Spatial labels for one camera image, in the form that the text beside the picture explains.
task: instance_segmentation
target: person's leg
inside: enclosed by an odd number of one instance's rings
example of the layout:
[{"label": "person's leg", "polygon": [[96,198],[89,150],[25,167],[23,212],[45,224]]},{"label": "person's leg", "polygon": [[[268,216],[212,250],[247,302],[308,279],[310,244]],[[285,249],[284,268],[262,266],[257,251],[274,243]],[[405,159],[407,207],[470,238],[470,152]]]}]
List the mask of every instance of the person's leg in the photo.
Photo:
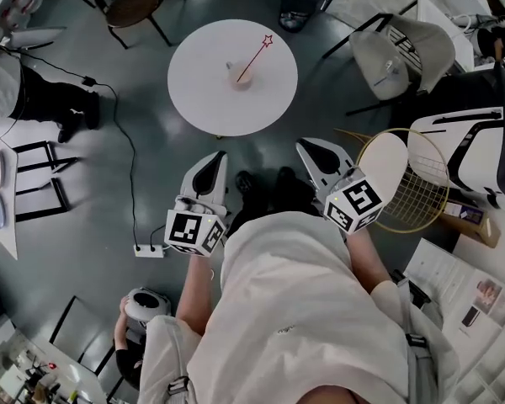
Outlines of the person's leg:
[{"label": "person's leg", "polygon": [[282,167],[277,176],[277,183],[273,193],[275,212],[299,211],[309,215],[322,216],[312,204],[314,189],[295,176],[290,167]]},{"label": "person's leg", "polygon": [[268,212],[268,196],[260,188],[256,179],[247,171],[241,171],[236,176],[236,187],[242,194],[243,208],[232,221],[229,237],[243,224],[263,217]]},{"label": "person's leg", "polygon": [[16,120],[53,121],[61,128],[59,142],[69,141],[82,117],[93,129],[98,124],[98,95],[63,82],[48,82],[39,73],[23,66],[19,99],[9,116]]}]

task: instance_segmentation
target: paper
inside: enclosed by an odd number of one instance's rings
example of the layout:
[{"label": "paper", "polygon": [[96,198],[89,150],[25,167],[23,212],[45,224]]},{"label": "paper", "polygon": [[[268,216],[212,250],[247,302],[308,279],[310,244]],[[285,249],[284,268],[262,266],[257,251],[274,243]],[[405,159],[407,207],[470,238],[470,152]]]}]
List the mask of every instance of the paper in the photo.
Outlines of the paper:
[{"label": "paper", "polygon": [[462,205],[447,202],[447,205],[445,206],[444,214],[453,215],[454,217],[458,217],[461,211],[462,211]]}]

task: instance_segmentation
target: foot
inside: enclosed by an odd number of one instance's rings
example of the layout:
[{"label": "foot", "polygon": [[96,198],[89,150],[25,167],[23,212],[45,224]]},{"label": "foot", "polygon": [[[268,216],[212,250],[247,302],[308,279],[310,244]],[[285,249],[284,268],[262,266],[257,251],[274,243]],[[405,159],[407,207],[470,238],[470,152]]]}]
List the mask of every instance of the foot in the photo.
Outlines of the foot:
[{"label": "foot", "polygon": [[81,119],[82,117],[80,114],[71,114],[63,123],[59,124],[60,133],[58,134],[58,142],[61,144],[69,142],[77,132],[78,126],[81,124]]},{"label": "foot", "polygon": [[99,95],[95,92],[90,93],[87,108],[84,111],[86,127],[90,130],[97,129],[99,125]]},{"label": "foot", "polygon": [[279,173],[277,174],[277,181],[281,179],[295,179],[294,169],[288,166],[283,166],[279,169]]},{"label": "foot", "polygon": [[236,187],[239,193],[244,196],[253,191],[258,191],[258,182],[249,172],[240,171],[236,175]]}]

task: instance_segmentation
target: black and white marker cube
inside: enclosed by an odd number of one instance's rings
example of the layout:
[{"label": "black and white marker cube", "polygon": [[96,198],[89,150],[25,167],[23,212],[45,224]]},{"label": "black and white marker cube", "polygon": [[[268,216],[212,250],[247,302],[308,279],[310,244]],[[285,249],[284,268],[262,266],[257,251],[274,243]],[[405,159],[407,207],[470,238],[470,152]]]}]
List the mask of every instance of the black and white marker cube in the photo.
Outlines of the black and white marker cube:
[{"label": "black and white marker cube", "polygon": [[225,225],[217,215],[169,210],[165,243],[181,253],[208,258],[225,230]]},{"label": "black and white marker cube", "polygon": [[354,168],[338,182],[338,190],[327,196],[323,215],[352,234],[375,221],[386,204],[373,179]]}]

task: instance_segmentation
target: white round table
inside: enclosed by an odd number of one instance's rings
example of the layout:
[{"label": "white round table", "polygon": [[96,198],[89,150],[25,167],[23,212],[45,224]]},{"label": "white round table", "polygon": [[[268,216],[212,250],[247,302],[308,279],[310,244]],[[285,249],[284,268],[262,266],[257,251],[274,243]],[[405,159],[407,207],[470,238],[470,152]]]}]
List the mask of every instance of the white round table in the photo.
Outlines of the white round table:
[{"label": "white round table", "polygon": [[[252,84],[235,90],[226,63],[251,65]],[[297,88],[290,48],[272,30],[241,19],[205,25],[176,49],[168,68],[168,91],[178,112],[195,127],[218,136],[241,136],[273,124],[287,110]]]}]

